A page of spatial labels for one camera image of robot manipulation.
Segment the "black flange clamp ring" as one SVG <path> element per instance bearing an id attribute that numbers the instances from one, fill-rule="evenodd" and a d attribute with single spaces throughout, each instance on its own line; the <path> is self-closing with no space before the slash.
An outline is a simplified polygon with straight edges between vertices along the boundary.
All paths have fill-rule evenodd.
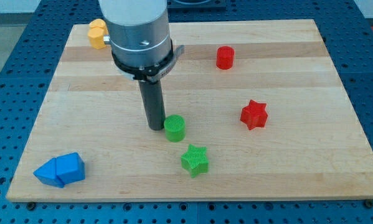
<path id="1" fill-rule="evenodd" d="M 111 55 L 118 71 L 127 79 L 156 83 L 175 67 L 178 58 L 184 53 L 184 47 L 184 45 L 179 45 L 174 49 L 171 40 L 170 52 L 161 61 L 150 67 L 131 67 L 120 62 L 113 51 L 111 51 Z"/>

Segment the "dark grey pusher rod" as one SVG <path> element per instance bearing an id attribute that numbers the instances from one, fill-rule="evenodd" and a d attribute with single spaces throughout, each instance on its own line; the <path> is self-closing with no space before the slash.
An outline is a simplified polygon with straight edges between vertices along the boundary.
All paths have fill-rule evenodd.
<path id="1" fill-rule="evenodd" d="M 160 131 L 166 119 L 161 82 L 138 82 L 146 119 L 150 129 Z"/>

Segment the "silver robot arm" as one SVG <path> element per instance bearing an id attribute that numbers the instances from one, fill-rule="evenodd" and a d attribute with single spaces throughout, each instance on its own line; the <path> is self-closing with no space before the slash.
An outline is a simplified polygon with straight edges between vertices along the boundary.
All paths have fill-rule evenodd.
<path id="1" fill-rule="evenodd" d="M 161 79 L 175 66 L 184 46 L 173 47 L 165 0 L 99 0 L 108 29 L 104 42 L 118 71 L 139 83 L 150 129 L 166 119 Z"/>

